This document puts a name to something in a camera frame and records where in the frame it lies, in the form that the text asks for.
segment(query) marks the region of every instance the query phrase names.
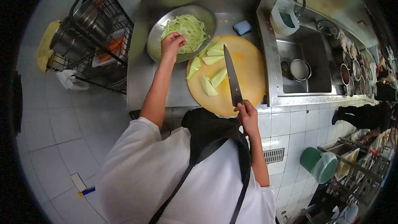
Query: blue sponge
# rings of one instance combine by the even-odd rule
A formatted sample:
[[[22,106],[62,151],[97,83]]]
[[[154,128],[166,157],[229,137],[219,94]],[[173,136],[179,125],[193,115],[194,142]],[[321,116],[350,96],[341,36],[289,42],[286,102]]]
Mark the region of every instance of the blue sponge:
[[[240,23],[237,23],[236,25],[234,25],[234,30],[239,34],[239,35],[243,35],[249,31],[251,31],[251,25],[249,22],[247,22],[247,20],[242,21]]]

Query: metal colander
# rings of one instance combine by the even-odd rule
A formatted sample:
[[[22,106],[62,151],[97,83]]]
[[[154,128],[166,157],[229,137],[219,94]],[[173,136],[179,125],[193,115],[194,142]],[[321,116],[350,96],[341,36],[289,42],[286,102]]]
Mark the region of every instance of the metal colander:
[[[174,20],[176,19],[176,17],[182,16],[184,14],[192,14],[199,21],[203,22],[206,27],[205,32],[210,36],[210,38],[207,38],[196,52],[177,55],[177,63],[184,62],[191,59],[192,57],[195,57],[211,43],[217,28],[217,21],[214,13],[196,5],[182,6],[167,13],[153,26],[152,30],[149,32],[147,51],[149,56],[153,60],[160,61],[160,58],[162,56],[162,50],[160,47],[160,42],[162,40],[160,36],[163,33],[163,26],[167,24],[167,21]]]

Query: cutting board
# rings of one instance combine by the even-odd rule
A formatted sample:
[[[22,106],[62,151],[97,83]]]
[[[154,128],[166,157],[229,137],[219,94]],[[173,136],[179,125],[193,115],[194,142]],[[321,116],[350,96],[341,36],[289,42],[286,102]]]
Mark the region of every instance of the cutting board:
[[[264,57],[251,42],[241,37],[223,35],[213,40],[213,42],[218,41],[225,42],[231,54],[243,99],[249,100],[253,106],[256,106],[266,94]],[[187,73],[192,60],[188,63]],[[187,83],[192,96],[202,107],[220,116],[236,116],[238,112],[234,112],[235,107],[232,106],[228,78],[216,87],[217,96],[208,96],[202,87],[203,75],[211,78],[224,67],[226,67],[225,59],[212,65],[206,65],[201,59],[200,69],[187,80]]]

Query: floor drain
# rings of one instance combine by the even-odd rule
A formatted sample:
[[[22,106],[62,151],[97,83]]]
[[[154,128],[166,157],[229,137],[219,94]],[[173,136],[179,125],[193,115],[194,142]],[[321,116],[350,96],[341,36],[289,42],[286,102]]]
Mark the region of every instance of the floor drain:
[[[285,148],[273,149],[264,152],[264,158],[266,163],[276,163],[283,161],[283,154],[285,153]]]

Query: right hand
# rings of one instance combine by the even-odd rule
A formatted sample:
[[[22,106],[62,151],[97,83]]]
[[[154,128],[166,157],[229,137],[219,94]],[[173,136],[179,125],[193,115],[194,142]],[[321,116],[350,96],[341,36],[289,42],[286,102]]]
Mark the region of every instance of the right hand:
[[[243,100],[243,104],[238,103],[238,120],[243,126],[243,134],[249,137],[260,137],[260,132],[258,130],[258,119],[257,110],[248,100]]]
[[[162,47],[162,60],[176,62],[178,49],[187,44],[185,39],[186,35],[180,35],[177,32],[170,33],[163,38],[160,43]]]

